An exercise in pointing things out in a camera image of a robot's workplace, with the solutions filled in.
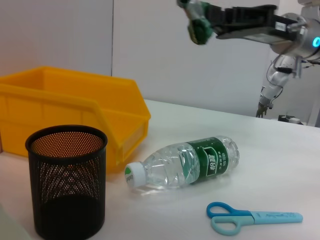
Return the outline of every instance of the blue indicator light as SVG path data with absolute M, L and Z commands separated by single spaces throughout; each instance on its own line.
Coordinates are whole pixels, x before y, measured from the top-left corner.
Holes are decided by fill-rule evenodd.
M 315 47 L 315 48 L 318 48 L 320 46 L 320 37 L 316 37 L 314 40 L 313 40 L 313 43 L 312 45 Z

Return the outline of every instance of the scissor handle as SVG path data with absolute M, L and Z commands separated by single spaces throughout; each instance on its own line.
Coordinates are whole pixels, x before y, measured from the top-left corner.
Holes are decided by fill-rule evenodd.
M 211 208 L 213 207 L 219 207 L 227 210 L 229 213 L 214 213 L 211 211 Z M 228 217 L 228 216 L 251 216 L 251 213 L 249 211 L 243 211 L 243 210 L 237 210 L 229 206 L 228 204 L 224 202 L 212 202 L 206 207 L 206 214 L 209 218 L 214 217 Z
M 226 230 L 218 225 L 218 223 L 232 223 L 235 229 Z M 240 233 L 242 226 L 253 225 L 255 220 L 252 216 L 215 216 L 211 220 L 212 228 L 221 235 L 234 236 Z

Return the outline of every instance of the water bottle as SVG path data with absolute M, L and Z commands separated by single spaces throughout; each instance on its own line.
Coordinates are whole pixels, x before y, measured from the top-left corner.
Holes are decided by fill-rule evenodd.
M 239 163 L 236 143 L 226 136 L 166 146 L 144 162 L 125 167 L 129 187 L 181 187 L 231 172 Z

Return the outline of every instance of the white wall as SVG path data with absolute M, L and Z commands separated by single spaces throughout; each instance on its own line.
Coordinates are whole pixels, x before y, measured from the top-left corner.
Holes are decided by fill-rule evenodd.
M 53 66 L 110 75 L 113 0 L 2 0 L 0 75 Z
M 279 1 L 210 3 L 226 8 Z M 255 116 L 269 46 L 214 38 L 197 46 L 187 25 L 176 0 L 115 0 L 112 75 L 135 79 L 146 99 Z
M 298 0 L 280 0 L 278 14 L 285 13 L 301 14 L 302 5 L 298 4 Z M 277 55 L 270 54 L 270 60 L 273 60 Z M 302 79 L 293 79 L 285 85 L 283 93 L 276 99 L 274 108 L 268 110 L 266 118 L 277 119 L 279 115 L 293 115 L 301 119 L 303 122 L 308 122 L 312 113 L 313 105 L 317 95 L 320 93 L 320 66 L 316 65 L 304 69 L 302 72 Z M 267 85 L 267 79 L 264 76 L 263 84 Z M 318 116 L 319 108 L 311 117 L 310 125 L 314 125 Z

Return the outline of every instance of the mesh cup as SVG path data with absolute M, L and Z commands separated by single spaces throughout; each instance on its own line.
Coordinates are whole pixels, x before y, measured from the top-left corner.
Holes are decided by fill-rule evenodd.
M 84 240 L 105 221 L 107 136 L 82 125 L 42 129 L 25 143 L 33 219 L 46 240 Z

